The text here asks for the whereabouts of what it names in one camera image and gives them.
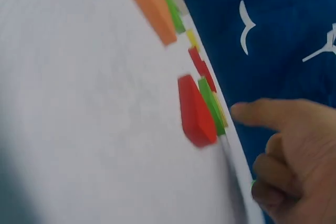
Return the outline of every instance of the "white surface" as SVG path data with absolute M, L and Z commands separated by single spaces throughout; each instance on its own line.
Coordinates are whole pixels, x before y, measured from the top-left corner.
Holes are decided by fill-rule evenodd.
M 182 132 L 188 47 L 165 49 L 132 0 L 0 0 L 1 147 L 42 223 L 245 223 L 222 146 Z

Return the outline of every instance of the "red piece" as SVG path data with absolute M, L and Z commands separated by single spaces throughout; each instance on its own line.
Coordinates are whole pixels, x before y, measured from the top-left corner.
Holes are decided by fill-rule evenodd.
M 178 79 L 182 128 L 197 147 L 216 143 L 215 121 L 190 74 Z
M 202 69 L 202 72 L 199 73 L 199 74 L 206 78 L 206 81 L 208 82 L 211 91 L 217 93 L 217 89 L 216 89 L 216 85 L 214 83 L 214 80 L 212 79 L 210 71 L 209 71 L 209 69 L 208 69 L 208 67 L 207 67 L 207 65 L 204 61 L 202 61 L 202 65 L 203 65 L 203 69 Z
M 198 50 L 196 47 L 189 48 L 188 50 L 191 59 L 193 60 L 193 63 L 198 71 L 199 74 L 203 72 L 203 62 L 202 59 L 198 53 Z

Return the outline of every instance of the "green strip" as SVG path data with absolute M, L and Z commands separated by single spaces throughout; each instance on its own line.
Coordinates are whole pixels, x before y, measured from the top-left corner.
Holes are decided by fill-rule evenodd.
M 256 182 L 256 180 L 252 181 L 251 189 L 252 189 L 252 187 L 253 187 L 253 185 L 254 185 L 255 182 Z
M 203 77 L 198 80 L 198 87 L 200 88 L 200 93 L 208 106 L 210 113 L 215 121 L 217 135 L 221 136 L 225 134 L 225 128 L 223 125 L 222 117 L 220 116 L 220 110 L 218 108 L 217 102 L 214 98 L 214 95 L 209 87 L 208 82 Z
M 177 5 L 175 4 L 175 2 L 173 0 L 166 0 L 169 11 L 171 13 L 172 16 L 172 20 L 175 26 L 175 30 L 178 34 L 182 34 L 185 32 L 185 28 L 183 25 L 183 22 L 180 18 L 180 14 L 179 14 L 179 9 L 177 7 Z

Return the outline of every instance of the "bird silhouette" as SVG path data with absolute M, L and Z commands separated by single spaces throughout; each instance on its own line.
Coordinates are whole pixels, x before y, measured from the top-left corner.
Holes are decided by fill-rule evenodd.
M 249 15 L 247 13 L 244 0 L 240 1 L 239 13 L 240 13 L 240 16 L 241 16 L 244 24 L 245 24 L 245 28 L 243 30 L 243 33 L 241 34 L 241 37 L 240 37 L 240 44 L 242 45 L 242 48 L 243 48 L 244 52 L 246 53 L 246 55 L 248 55 L 248 50 L 247 50 L 247 45 L 246 45 L 247 34 L 252 28 L 254 28 L 256 26 L 256 24 L 253 23 L 253 21 L 250 19 Z

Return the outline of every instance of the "orange block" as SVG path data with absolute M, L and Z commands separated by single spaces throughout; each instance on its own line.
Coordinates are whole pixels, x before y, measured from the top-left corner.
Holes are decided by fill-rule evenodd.
M 216 143 L 215 121 L 190 74 L 178 79 L 182 128 L 197 147 Z
M 203 66 L 203 61 L 200 57 L 200 54 L 198 53 L 197 48 L 196 47 L 189 48 L 188 52 L 190 54 L 191 59 L 193 60 L 193 63 L 198 73 L 201 75 L 201 73 L 203 72 L 204 66 Z
M 172 17 L 165 0 L 135 0 L 164 45 L 177 40 Z
M 214 83 L 214 80 L 212 79 L 208 66 L 206 65 L 205 61 L 202 61 L 202 64 L 203 64 L 203 69 L 202 69 L 202 72 L 199 73 L 199 75 L 204 76 L 206 78 L 206 81 L 209 84 L 211 91 L 217 93 L 216 85 Z

